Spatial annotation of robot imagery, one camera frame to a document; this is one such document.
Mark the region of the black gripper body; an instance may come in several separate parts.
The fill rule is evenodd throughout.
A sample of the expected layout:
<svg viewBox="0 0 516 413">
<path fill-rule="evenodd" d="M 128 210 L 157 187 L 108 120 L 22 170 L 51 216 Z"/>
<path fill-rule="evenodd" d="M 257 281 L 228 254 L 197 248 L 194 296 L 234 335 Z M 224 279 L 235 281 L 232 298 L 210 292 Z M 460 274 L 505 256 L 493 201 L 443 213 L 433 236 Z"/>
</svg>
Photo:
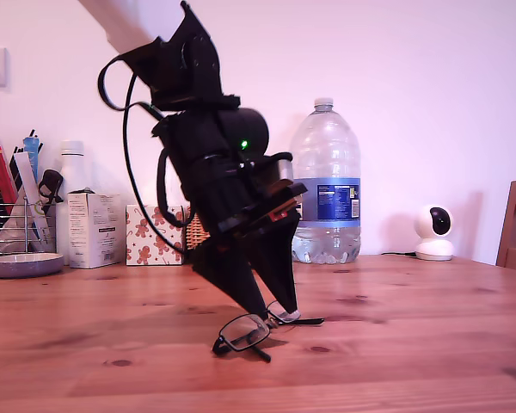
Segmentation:
<svg viewBox="0 0 516 413">
<path fill-rule="evenodd" d="M 270 213 L 294 207 L 307 187 L 292 176 L 292 155 L 239 160 L 210 156 L 189 169 L 182 186 L 192 209 L 212 235 L 242 231 Z"/>
</svg>

